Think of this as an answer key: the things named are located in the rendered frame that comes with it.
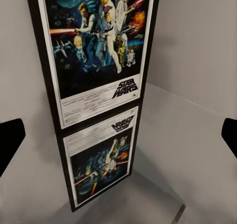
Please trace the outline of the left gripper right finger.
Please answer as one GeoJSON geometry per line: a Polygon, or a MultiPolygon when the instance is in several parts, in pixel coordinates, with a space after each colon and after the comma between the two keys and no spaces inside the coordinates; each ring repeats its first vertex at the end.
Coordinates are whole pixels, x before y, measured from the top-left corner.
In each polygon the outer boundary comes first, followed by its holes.
{"type": "Polygon", "coordinates": [[[225,118],[221,136],[237,158],[237,120],[225,118]]]}

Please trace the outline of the poster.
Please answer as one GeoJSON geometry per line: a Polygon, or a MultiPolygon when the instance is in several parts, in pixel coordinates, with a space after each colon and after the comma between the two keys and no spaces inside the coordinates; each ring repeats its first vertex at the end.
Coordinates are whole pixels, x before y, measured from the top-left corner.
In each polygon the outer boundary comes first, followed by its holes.
{"type": "Polygon", "coordinates": [[[28,0],[59,136],[143,100],[159,0],[28,0]]]}

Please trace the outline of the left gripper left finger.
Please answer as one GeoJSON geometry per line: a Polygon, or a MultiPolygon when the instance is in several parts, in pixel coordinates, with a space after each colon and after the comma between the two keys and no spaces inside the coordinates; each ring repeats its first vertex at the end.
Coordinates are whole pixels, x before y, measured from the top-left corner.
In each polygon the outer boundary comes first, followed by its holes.
{"type": "Polygon", "coordinates": [[[0,177],[26,136],[22,119],[0,124],[0,177]]]}

